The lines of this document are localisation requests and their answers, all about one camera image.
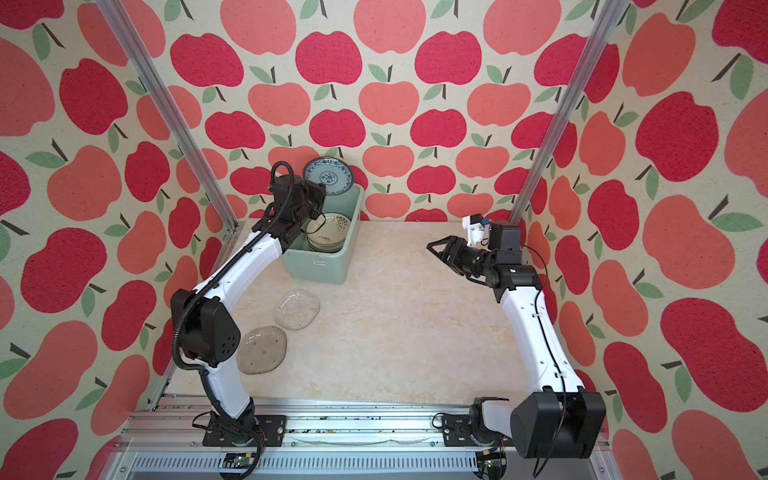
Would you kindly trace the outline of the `blue floral pattern plate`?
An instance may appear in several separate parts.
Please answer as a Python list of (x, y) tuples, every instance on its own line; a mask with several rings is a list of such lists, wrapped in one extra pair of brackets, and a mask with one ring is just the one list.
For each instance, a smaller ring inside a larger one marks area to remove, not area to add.
[(302, 173), (306, 180), (325, 186), (327, 196), (346, 193), (355, 179), (351, 167), (334, 157), (319, 157), (308, 162)]

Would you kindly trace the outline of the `beige speckled ceramic plate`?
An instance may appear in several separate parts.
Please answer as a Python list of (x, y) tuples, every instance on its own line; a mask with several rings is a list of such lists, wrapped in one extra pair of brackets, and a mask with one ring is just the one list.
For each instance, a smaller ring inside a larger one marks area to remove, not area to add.
[(340, 251), (350, 231), (351, 220), (340, 213), (323, 213), (306, 226), (309, 248), (324, 253)]

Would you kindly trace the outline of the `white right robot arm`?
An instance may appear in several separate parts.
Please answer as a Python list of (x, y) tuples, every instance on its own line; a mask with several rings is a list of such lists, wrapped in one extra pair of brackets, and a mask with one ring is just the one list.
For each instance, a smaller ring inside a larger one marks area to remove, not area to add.
[(523, 458), (585, 459), (592, 454), (606, 416), (601, 396), (588, 391), (567, 360), (549, 317), (545, 286), (522, 262), (526, 245), (519, 225), (480, 214), (463, 218), (467, 236), (428, 243), (454, 273), (486, 286), (510, 321), (523, 358), (529, 394), (518, 405), (478, 398), (470, 407), (473, 440), (510, 441)]

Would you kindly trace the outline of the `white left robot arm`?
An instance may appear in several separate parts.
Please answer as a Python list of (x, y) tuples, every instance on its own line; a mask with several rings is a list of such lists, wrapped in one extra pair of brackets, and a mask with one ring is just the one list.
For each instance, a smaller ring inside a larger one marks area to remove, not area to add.
[(197, 287), (179, 289), (171, 298), (173, 361), (199, 375), (211, 403), (206, 446), (260, 450), (266, 444), (237, 367), (241, 332), (232, 311), (252, 282), (299, 237), (303, 225), (321, 216), (326, 197), (324, 185), (292, 175), (273, 179), (270, 191), (272, 204), (240, 248)]

